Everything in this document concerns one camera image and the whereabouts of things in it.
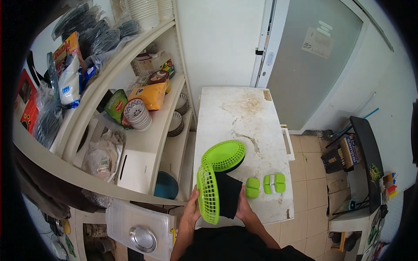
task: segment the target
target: black shirt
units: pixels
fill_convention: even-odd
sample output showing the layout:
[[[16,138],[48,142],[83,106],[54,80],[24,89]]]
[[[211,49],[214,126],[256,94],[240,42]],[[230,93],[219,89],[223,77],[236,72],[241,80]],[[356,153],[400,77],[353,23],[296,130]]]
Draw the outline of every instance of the black shirt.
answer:
[[[312,261],[292,246],[270,249],[245,227],[201,228],[179,261],[196,260],[278,260]]]

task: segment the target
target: yellow food package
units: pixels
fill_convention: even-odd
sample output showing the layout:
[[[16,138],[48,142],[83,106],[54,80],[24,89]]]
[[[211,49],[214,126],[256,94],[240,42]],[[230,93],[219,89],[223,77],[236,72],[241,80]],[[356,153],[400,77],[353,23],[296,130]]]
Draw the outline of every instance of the yellow food package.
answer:
[[[148,111],[157,111],[161,109],[166,94],[167,83],[152,84],[143,87],[137,87],[132,90],[128,100],[140,98]]]

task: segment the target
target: green plastic basket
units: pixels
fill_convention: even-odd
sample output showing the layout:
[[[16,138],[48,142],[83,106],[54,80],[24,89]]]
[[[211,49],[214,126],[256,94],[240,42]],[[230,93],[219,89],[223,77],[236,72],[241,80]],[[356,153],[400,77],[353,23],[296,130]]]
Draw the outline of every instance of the green plastic basket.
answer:
[[[202,164],[210,163],[215,172],[224,172],[237,168],[244,160],[245,146],[237,140],[227,140],[210,148],[202,156]]]
[[[203,163],[197,172],[199,209],[203,220],[216,225],[219,221],[219,193],[215,172],[208,163]]]

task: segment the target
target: stack of bowls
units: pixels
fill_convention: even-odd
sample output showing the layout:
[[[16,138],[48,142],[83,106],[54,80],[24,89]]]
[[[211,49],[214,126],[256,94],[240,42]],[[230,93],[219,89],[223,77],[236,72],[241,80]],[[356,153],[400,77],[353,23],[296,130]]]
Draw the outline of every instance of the stack of bowls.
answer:
[[[173,0],[157,0],[160,21],[174,17]]]
[[[167,137],[178,136],[183,131],[183,129],[184,129],[183,118],[181,117],[180,113],[175,111],[173,114],[171,123],[170,123],[170,127],[168,129]]]
[[[180,113],[181,116],[185,115],[189,111],[189,102],[187,101],[186,95],[180,94],[175,111]]]
[[[153,119],[141,99],[132,99],[123,108],[123,116],[135,130],[144,132],[149,129]]]
[[[127,0],[132,18],[137,20],[143,31],[160,23],[157,0]]]

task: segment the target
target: white table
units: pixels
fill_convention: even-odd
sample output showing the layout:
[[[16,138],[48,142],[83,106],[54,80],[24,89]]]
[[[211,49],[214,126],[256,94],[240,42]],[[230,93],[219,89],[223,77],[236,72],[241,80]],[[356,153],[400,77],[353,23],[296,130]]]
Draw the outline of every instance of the white table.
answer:
[[[247,178],[260,180],[260,194],[249,199],[252,210],[263,224],[281,222],[294,218],[293,190],[288,156],[280,128],[280,122],[268,89],[241,87],[208,87],[202,89],[199,120],[194,151],[193,184],[202,155],[213,145],[226,140],[239,140],[245,145],[246,154],[242,164],[228,173],[245,185]],[[286,191],[265,194],[265,175],[283,173]],[[220,217],[220,226],[243,225]],[[213,227],[203,221],[197,227]]]

